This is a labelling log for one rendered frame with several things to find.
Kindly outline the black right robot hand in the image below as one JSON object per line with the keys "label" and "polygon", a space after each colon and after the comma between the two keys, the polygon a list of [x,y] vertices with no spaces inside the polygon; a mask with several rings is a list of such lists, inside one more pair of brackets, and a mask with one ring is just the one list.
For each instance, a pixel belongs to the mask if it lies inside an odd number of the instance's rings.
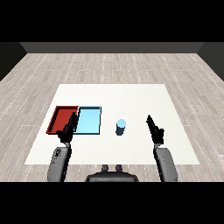
{"label": "black right robot hand", "polygon": [[150,134],[152,137],[152,142],[154,144],[163,144],[164,143],[164,129],[160,129],[153,121],[150,115],[148,115],[146,120]]}

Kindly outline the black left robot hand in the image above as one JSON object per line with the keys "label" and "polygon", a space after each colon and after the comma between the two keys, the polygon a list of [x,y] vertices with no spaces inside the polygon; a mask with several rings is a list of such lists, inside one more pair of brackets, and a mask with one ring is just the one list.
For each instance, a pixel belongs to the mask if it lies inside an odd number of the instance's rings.
{"label": "black left robot hand", "polygon": [[68,123],[63,130],[57,130],[56,134],[62,143],[70,143],[73,139],[73,134],[77,129],[79,117],[73,112]]}

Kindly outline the red shallow open box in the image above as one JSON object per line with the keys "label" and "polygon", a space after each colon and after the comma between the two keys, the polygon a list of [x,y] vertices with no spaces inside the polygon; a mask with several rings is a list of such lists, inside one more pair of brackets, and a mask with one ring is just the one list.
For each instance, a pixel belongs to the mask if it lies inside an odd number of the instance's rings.
{"label": "red shallow open box", "polygon": [[57,106],[45,133],[48,135],[55,135],[57,130],[63,130],[71,114],[77,114],[78,108],[78,106]]}

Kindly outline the light blue shallow open box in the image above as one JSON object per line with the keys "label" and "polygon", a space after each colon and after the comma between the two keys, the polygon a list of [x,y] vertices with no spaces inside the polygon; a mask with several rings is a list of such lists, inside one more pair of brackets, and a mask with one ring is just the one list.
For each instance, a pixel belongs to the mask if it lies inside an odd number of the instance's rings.
{"label": "light blue shallow open box", "polygon": [[75,135],[99,135],[101,127],[102,108],[99,106],[81,106],[78,111]]}

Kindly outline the small blue can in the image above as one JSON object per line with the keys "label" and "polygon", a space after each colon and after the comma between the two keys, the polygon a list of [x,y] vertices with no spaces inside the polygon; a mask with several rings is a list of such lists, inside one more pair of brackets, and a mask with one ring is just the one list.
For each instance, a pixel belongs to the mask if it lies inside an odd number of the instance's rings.
{"label": "small blue can", "polygon": [[126,128],[126,121],[123,119],[119,119],[116,123],[116,131],[115,133],[118,136],[121,136],[124,133],[124,130]]}

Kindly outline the dark grey robot body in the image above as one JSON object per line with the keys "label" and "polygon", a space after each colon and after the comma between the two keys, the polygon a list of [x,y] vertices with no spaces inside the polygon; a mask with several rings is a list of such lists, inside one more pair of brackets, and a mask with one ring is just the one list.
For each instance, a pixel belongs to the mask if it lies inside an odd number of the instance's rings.
{"label": "dark grey robot body", "polygon": [[138,182],[138,177],[124,172],[120,164],[115,166],[115,171],[109,171],[109,166],[104,164],[100,172],[88,175],[86,182]]}

